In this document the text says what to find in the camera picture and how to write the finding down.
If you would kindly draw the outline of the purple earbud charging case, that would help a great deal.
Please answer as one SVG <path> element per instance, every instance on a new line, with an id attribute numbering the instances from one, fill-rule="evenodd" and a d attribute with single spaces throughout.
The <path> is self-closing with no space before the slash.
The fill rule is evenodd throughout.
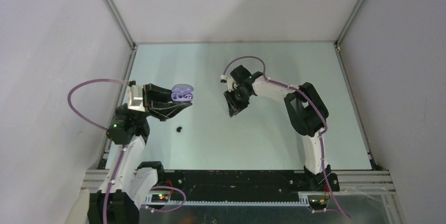
<path id="1" fill-rule="evenodd" d="M 171 89 L 171 99 L 175 103 L 192 102 L 194 88 L 188 84 L 177 84 Z"/>

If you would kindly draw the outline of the purple wireless earbud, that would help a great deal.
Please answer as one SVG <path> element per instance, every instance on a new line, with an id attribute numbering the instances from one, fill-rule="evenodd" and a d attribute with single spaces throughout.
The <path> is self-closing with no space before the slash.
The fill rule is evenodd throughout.
<path id="1" fill-rule="evenodd" d="M 179 102 L 190 102 L 193 100 L 192 93 L 180 93 L 177 95 L 177 101 Z"/>

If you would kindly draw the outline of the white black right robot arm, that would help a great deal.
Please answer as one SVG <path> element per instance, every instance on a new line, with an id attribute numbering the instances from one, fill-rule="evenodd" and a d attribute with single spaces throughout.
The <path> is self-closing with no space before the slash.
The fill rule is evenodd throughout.
<path id="1" fill-rule="evenodd" d="M 293 129 L 302 138 L 307 187 L 312 191 L 333 192 L 324 139 L 329 112 L 311 83 L 298 87 L 286 85 L 261 72 L 252 74 L 243 65 L 234 68 L 230 74 L 223 73 L 220 81 L 227 86 L 224 97 L 230 117 L 246 109 L 252 96 L 267 97 L 284 104 Z"/>

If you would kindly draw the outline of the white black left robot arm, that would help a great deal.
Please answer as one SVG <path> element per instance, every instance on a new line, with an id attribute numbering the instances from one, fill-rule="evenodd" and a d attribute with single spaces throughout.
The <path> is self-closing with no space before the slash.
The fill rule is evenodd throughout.
<path id="1" fill-rule="evenodd" d="M 140 157 L 150 128 L 147 117 L 167 121 L 192 105 L 194 88 L 177 84 L 165 89 L 127 82 L 128 102 L 115 109 L 107 138 L 118 146 L 104 182 L 89 196 L 89 223 L 139 223 L 139 211 L 149 191 L 161 190 L 166 176 L 160 162 L 146 166 Z"/>

